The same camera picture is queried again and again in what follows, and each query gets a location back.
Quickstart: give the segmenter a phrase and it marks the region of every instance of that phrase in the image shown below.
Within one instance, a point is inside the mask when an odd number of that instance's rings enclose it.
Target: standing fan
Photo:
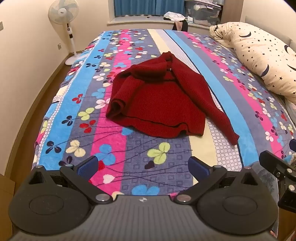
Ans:
[[[70,22],[78,15],[78,5],[75,0],[56,0],[49,8],[48,17],[56,24],[67,24],[67,34],[70,37],[74,56],[66,60],[66,65],[72,65],[79,57],[75,50]]]

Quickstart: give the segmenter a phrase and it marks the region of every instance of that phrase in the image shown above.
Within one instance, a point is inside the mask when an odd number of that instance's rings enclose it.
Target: sweater collar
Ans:
[[[175,79],[173,70],[176,65],[176,57],[167,52],[158,58],[133,65],[130,72],[136,79],[146,82],[170,81]]]

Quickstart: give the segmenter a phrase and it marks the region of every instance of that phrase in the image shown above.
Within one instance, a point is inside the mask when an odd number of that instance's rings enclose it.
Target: blue stripe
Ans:
[[[223,106],[223,109],[231,122],[233,130],[239,135],[239,149],[244,166],[248,166],[257,161],[258,153],[256,151],[250,129],[236,104],[233,102],[220,81],[211,72],[208,66],[200,59],[200,57],[187,44],[185,44],[174,33],[174,31],[165,30],[165,32],[180,46],[180,48],[187,54],[193,64],[198,68],[200,73],[206,79],[213,93],[219,100],[221,106]]]
[[[105,49],[109,44],[109,39],[111,38],[108,31],[106,31],[97,45],[94,47],[93,51],[87,58],[86,63],[97,64],[98,59],[94,58],[98,55],[103,55],[102,52],[98,52],[99,49]],[[69,136],[71,134],[72,128],[74,124],[71,126],[65,126],[66,124],[62,124],[62,121],[66,119],[68,115],[71,115],[72,118],[76,118],[78,111],[80,110],[80,106],[82,104],[77,104],[76,102],[72,101],[74,97],[77,97],[79,94],[85,95],[86,90],[92,81],[92,77],[94,75],[95,67],[86,67],[86,63],[80,68],[80,71],[76,78],[73,80],[72,85],[68,92],[66,93],[64,100],[62,102],[62,106],[57,113],[50,133],[45,140],[44,146],[41,151],[40,155],[40,162],[39,165],[45,166],[47,170],[58,170],[60,166],[58,165],[59,161],[63,158],[63,153],[65,151],[66,144],[68,142]],[[54,145],[58,145],[62,151],[60,153],[55,153],[54,149],[51,150],[50,154],[46,154],[46,150],[49,148],[46,144],[48,141],[53,141]]]

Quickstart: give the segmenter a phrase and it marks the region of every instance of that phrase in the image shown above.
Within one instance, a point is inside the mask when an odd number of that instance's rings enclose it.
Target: white cloth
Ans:
[[[167,12],[164,17],[169,18],[172,21],[183,21],[185,19],[182,14],[175,12]]]

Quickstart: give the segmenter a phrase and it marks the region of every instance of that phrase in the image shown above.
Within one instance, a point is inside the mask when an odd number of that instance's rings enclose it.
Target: fan blade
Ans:
[[[64,18],[59,17],[59,18],[56,18],[55,21],[56,21],[57,23],[63,23],[63,22],[64,22]]]
[[[51,8],[49,13],[52,14],[52,15],[57,15],[57,10],[54,9],[54,8]]]
[[[70,3],[70,4],[66,5],[66,6],[64,6],[64,8],[67,9],[67,11],[68,11],[69,8],[72,8],[72,7],[77,7],[77,4],[76,3]]]
[[[74,16],[70,11],[67,11],[67,19],[69,22],[71,22],[73,20]]]
[[[64,4],[65,4],[65,0],[60,0],[59,1],[59,8],[64,7]]]

